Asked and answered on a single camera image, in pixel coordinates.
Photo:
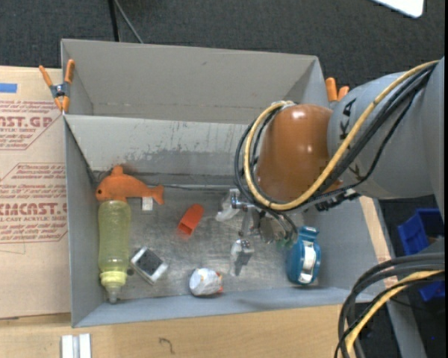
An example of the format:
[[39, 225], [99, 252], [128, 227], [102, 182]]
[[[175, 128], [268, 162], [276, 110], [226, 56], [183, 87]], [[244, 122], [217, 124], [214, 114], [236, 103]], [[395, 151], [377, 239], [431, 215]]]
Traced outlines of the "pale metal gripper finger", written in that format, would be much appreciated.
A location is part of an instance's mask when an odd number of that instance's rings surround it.
[[218, 222], [228, 221], [239, 213], [242, 206], [240, 190], [237, 188], [230, 189], [221, 200], [215, 219]]
[[231, 247], [229, 273], [235, 277], [239, 276], [242, 268], [249, 263], [254, 251], [248, 239], [237, 239]]

